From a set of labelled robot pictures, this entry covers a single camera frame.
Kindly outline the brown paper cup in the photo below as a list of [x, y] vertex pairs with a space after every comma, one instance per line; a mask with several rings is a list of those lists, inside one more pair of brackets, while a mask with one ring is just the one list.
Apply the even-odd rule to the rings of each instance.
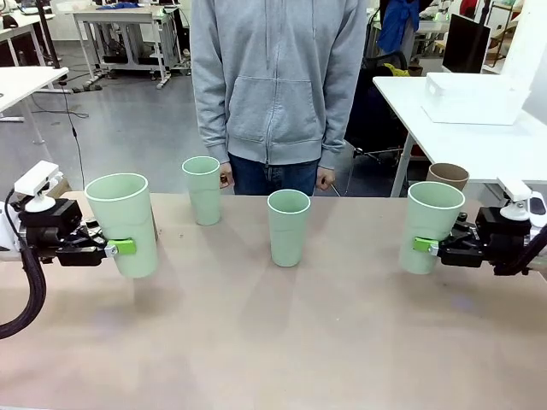
[[434, 163], [428, 168], [427, 181], [450, 185], [463, 191], [467, 185], [469, 173], [466, 169], [451, 163]]

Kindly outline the small white table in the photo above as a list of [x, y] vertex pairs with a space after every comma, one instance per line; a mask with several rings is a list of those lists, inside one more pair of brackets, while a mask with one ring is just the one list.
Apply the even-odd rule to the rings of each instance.
[[0, 67], [0, 117], [9, 108], [20, 105], [24, 122], [34, 131], [35, 144], [44, 140], [29, 107], [33, 93], [68, 74], [67, 67]]

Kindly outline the black tripod pole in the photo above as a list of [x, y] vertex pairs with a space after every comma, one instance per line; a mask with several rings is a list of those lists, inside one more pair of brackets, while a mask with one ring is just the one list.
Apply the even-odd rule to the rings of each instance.
[[58, 58], [57, 58], [57, 55], [56, 55], [56, 50], [55, 50], [55, 47], [53, 45], [52, 38], [50, 36], [50, 30], [49, 30], [48, 23], [47, 23], [46, 16], [45, 16], [45, 12], [44, 12], [45, 0], [35, 0], [35, 3], [36, 3], [36, 7], [38, 9], [38, 15], [39, 15], [39, 19], [40, 19], [41, 29], [42, 29], [42, 33], [43, 33], [43, 36], [44, 36], [46, 49], [48, 50], [48, 55], [50, 56], [50, 60], [53, 64], [53, 67], [55, 69], [59, 69], [60, 64], [59, 64], [59, 61], [58, 61]]

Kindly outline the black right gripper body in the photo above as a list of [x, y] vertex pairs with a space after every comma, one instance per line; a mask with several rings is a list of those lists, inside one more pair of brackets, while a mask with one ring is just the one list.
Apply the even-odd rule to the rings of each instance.
[[438, 257], [443, 265], [478, 268], [483, 262], [494, 267], [508, 264], [525, 248], [530, 220], [507, 220], [501, 208], [481, 207], [476, 215], [476, 237], [451, 237], [439, 242]]

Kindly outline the person's left forearm grey sleeve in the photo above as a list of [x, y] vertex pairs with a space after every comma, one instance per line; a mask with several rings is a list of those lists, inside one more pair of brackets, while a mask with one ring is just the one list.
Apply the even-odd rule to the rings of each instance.
[[344, 147], [344, 135], [352, 109], [356, 82], [336, 78], [326, 83], [326, 127], [321, 147], [319, 166], [335, 168], [338, 154]]

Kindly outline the white background desk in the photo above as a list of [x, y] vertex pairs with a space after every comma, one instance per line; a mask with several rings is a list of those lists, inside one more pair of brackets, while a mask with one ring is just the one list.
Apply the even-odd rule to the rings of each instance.
[[39, 15], [25, 15], [20, 10], [0, 15], [0, 67], [51, 65], [50, 45], [46, 34], [55, 18], [51, 7], [45, 8], [47, 28]]

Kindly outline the blue jacket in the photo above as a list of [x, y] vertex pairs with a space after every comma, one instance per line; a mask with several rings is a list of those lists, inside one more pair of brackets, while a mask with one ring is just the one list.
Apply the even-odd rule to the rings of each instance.
[[414, 33], [420, 25], [421, 0], [380, 0], [381, 30], [377, 44], [386, 54], [400, 51], [410, 27]]

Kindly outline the black office chair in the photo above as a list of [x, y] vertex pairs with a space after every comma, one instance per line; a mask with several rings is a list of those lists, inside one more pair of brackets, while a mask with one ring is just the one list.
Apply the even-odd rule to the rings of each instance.
[[394, 77], [384, 63], [408, 70], [400, 51], [363, 60], [344, 139], [355, 158], [367, 156], [393, 165], [403, 150], [405, 136], [403, 123], [373, 83], [376, 77]]

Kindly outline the person in grey hoodie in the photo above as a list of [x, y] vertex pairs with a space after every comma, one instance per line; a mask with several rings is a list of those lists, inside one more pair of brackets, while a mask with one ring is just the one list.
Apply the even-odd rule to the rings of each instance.
[[326, 83], [357, 83], [367, 0], [191, 0], [191, 73], [223, 82], [233, 191], [312, 195]]

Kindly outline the black monitor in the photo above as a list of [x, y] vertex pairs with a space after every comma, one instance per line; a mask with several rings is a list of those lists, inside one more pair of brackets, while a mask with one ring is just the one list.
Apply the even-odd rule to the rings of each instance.
[[443, 70], [450, 73], [481, 73], [491, 29], [460, 15], [452, 15], [445, 43]]

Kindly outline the large white table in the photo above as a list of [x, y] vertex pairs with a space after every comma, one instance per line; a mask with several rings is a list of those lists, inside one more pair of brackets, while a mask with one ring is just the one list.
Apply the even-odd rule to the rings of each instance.
[[547, 194], [547, 125], [523, 111], [512, 126], [434, 123], [421, 107], [426, 80], [375, 77], [373, 83], [407, 130], [391, 196], [401, 193], [410, 152], [418, 144], [432, 163], [465, 168], [471, 183], [513, 176]]

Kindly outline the light green plastic cup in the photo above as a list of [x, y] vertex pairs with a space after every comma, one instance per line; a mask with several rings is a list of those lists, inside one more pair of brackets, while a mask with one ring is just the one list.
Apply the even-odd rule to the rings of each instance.
[[195, 221], [201, 226], [215, 225], [221, 219], [220, 163], [210, 156], [195, 156], [181, 168]]
[[136, 173], [116, 173], [91, 181], [85, 197], [107, 240], [131, 238], [134, 255], [114, 258], [121, 275], [150, 276], [157, 268], [156, 231], [148, 179]]
[[294, 267], [303, 255], [310, 197], [299, 190], [277, 190], [267, 205], [272, 260], [279, 267]]
[[447, 238], [465, 201], [460, 190], [447, 184], [423, 181], [409, 187], [399, 253], [403, 270], [413, 274], [432, 272], [438, 257], [413, 250], [413, 240], [423, 237], [440, 242]]

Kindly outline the white plastic basket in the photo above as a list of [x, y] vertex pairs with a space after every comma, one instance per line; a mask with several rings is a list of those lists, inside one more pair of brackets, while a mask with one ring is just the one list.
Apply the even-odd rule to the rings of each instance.
[[434, 123], [511, 126], [529, 93], [507, 76], [429, 73], [421, 106]]

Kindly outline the person's right forearm grey sleeve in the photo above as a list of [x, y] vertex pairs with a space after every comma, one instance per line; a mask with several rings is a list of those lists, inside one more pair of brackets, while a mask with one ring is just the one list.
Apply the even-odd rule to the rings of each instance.
[[226, 107], [224, 83], [212, 83], [193, 78], [194, 97], [197, 112], [197, 128], [210, 155], [220, 164], [228, 163], [226, 136]]

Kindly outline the grey metal workbench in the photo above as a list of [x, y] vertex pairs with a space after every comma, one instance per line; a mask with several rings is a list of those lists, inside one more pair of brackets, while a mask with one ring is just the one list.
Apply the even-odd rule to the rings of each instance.
[[176, 1], [133, 8], [91, 3], [69, 14], [90, 74], [87, 87], [113, 73], [143, 71], [160, 90], [174, 71], [191, 71], [190, 22]]

